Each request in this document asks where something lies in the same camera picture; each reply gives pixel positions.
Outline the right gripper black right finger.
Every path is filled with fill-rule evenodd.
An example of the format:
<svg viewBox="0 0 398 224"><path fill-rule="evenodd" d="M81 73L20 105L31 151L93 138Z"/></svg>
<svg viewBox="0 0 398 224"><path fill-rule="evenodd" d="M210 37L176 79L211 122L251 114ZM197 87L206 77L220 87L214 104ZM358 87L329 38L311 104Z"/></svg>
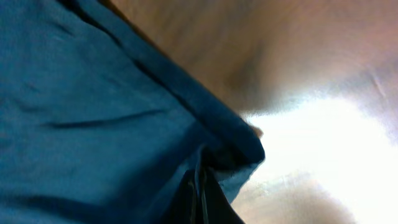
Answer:
<svg viewBox="0 0 398 224"><path fill-rule="evenodd" d="M232 209L214 175L207 170L201 178L201 211L205 224L244 224Z"/></svg>

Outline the navy blue shorts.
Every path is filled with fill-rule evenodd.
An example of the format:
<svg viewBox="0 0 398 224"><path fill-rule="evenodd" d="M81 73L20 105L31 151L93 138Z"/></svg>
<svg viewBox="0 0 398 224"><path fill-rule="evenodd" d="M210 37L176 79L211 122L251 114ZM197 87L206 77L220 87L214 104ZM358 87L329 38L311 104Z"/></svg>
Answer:
<svg viewBox="0 0 398 224"><path fill-rule="evenodd" d="M1 222L163 223L188 170L229 204L252 128L99 1L1 2Z"/></svg>

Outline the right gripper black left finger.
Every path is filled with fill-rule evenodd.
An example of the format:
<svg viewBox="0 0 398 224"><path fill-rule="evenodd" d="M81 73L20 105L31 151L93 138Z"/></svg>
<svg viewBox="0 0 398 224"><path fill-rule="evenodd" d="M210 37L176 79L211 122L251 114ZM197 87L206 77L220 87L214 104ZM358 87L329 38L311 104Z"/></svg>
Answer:
<svg viewBox="0 0 398 224"><path fill-rule="evenodd" d="M195 171L188 170L162 217L166 224L196 224L198 218L198 189Z"/></svg>

